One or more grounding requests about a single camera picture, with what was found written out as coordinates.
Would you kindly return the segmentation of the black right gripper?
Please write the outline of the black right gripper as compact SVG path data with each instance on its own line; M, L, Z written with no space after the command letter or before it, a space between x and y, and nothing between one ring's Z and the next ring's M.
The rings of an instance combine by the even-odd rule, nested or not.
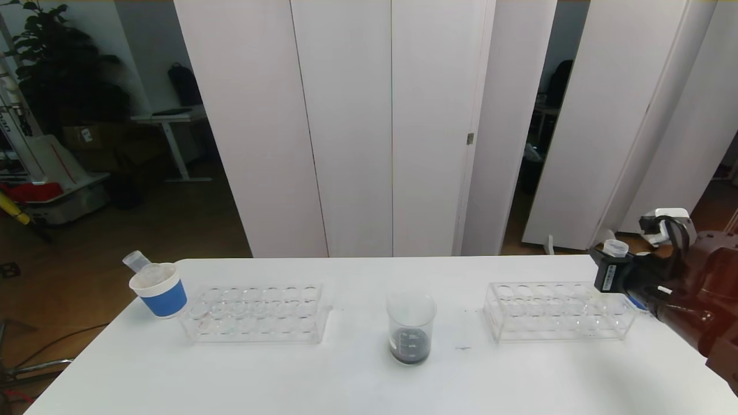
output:
M657 281L657 272L645 256L615 257L597 247L591 247L589 255L597 266L594 287L601 293L629 293Z

